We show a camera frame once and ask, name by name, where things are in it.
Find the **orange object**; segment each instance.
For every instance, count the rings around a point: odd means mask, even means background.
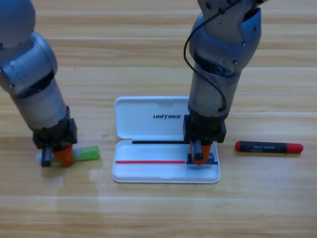
[[[70,144],[66,149],[54,151],[53,153],[61,165],[65,167],[70,167],[74,163],[72,149],[73,145]]]
[[[211,145],[203,145],[202,146],[202,151],[203,151],[203,155],[204,155],[203,160],[196,161],[196,160],[194,160],[192,142],[190,142],[190,151],[192,152],[192,159],[196,165],[203,165],[203,164],[207,163],[207,161],[209,159],[209,155],[210,155],[210,150],[211,150]]]

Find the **wood grain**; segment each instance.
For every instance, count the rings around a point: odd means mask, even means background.
[[[316,238],[317,19],[315,0],[271,0],[243,71],[217,184],[118,184],[111,178],[120,96],[188,95],[183,44],[195,0],[33,0],[37,31],[99,161],[41,169],[32,133],[0,91],[0,238]],[[300,156],[238,154],[237,140],[301,142]]]

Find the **wire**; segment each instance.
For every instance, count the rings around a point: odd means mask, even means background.
[[[204,21],[203,23],[201,23],[199,26],[197,26],[193,31],[192,33],[189,35],[189,37],[187,38],[186,40],[186,43],[185,43],[185,46],[184,46],[184,59],[186,61],[186,63],[188,64],[188,66],[198,75],[200,76],[203,80],[205,80],[206,82],[208,82],[212,87],[214,87],[219,93],[220,95],[222,96],[222,100],[223,100],[223,103],[222,103],[222,109],[221,111],[225,111],[226,108],[227,108],[227,99],[226,99],[226,96],[223,94],[222,90],[216,86],[213,82],[209,81],[205,76],[203,76],[201,73],[199,73],[190,63],[189,61],[187,60],[187,57],[186,57],[186,50],[187,50],[187,46],[188,46],[188,43],[190,42],[190,40],[192,39],[192,37],[194,36],[194,34],[200,29],[202,28],[203,26],[205,26],[207,23],[211,22],[212,20],[214,20],[215,18],[217,18],[218,16],[220,15],[223,15],[225,14],[226,11],[228,11],[230,8],[232,8],[233,6],[235,6],[236,4],[238,4],[239,2],[241,2],[241,0],[237,0],[236,2],[234,3],[231,3],[228,7],[224,8],[224,9],[219,9],[218,10],[218,13],[216,13],[214,16],[212,16],[211,18],[208,18],[206,21]]]

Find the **white plastic case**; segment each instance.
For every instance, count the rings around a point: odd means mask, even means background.
[[[220,179],[217,146],[210,165],[187,164],[182,144],[188,97],[121,97],[114,103],[117,143],[112,167],[116,182],[215,183]],[[155,143],[176,141],[178,143]]]

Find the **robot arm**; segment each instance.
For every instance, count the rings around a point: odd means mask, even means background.
[[[57,60],[37,32],[30,0],[0,0],[0,86],[11,96],[42,149],[42,166],[51,165],[51,151],[71,165],[77,129],[70,118],[55,74]]]
[[[184,140],[197,165],[209,157],[211,144],[222,143],[242,70],[261,38],[260,4],[267,0],[198,0],[198,17],[189,42],[195,60],[184,119]]]

